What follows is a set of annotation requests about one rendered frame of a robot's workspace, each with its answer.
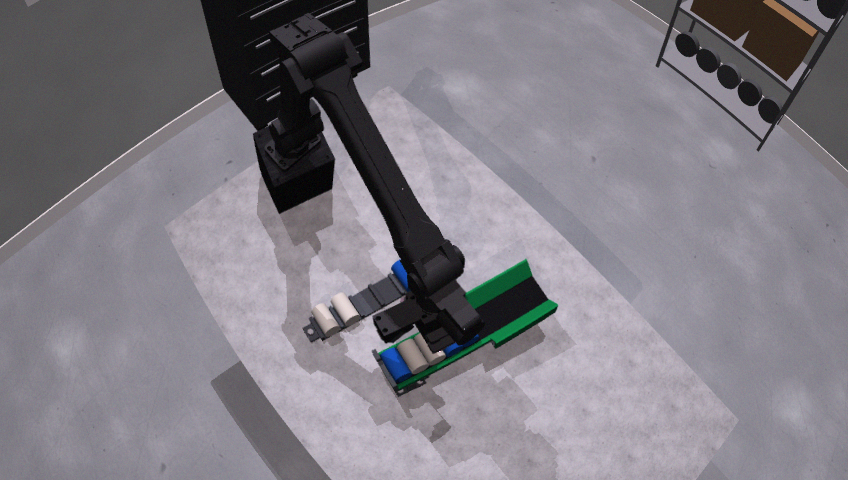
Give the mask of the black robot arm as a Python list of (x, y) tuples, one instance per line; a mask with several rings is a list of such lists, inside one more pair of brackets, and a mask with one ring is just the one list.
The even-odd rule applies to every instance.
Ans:
[[(344, 32), (335, 34), (310, 13), (270, 31), (269, 39), (280, 51), (281, 105), (278, 118), (269, 125), (273, 139), (265, 145), (266, 154), (287, 172), (320, 144), (318, 134), (324, 125), (312, 95), (379, 208), (408, 274), (412, 292), (406, 293), (406, 300), (373, 315), (381, 340), (394, 343), (417, 324), (423, 335), (443, 327), (458, 346), (467, 343), (485, 322), (456, 281), (464, 272), (464, 255), (444, 239), (422, 209), (365, 107), (351, 73), (363, 61), (351, 40)], [(311, 82), (338, 64), (342, 68)], [(438, 314), (422, 312), (417, 302), (424, 311)]]

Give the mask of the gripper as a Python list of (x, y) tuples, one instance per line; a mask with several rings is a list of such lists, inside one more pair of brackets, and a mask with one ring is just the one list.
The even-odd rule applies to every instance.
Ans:
[[(419, 306), (418, 302), (417, 302), (417, 305), (418, 305), (419, 309), (426, 314), (429, 314), (429, 315), (437, 315), (438, 314), (438, 313), (429, 313), (429, 312), (424, 311)], [(422, 337), (424, 338), (425, 342), (427, 343), (430, 351), (433, 354), (440, 352), (440, 351), (446, 349), (447, 347), (455, 344), (455, 341), (450, 337), (449, 334), (447, 334), (445, 332), (443, 327), (441, 327), (441, 328), (439, 328), (439, 329), (437, 329), (437, 330), (435, 330), (435, 331), (433, 331), (433, 332), (431, 332), (427, 335), (423, 335), (422, 332), (420, 331), (418, 325), (417, 324), (415, 324), (415, 325), (416, 325), (417, 329), (419, 330), (419, 332), (421, 333)]]

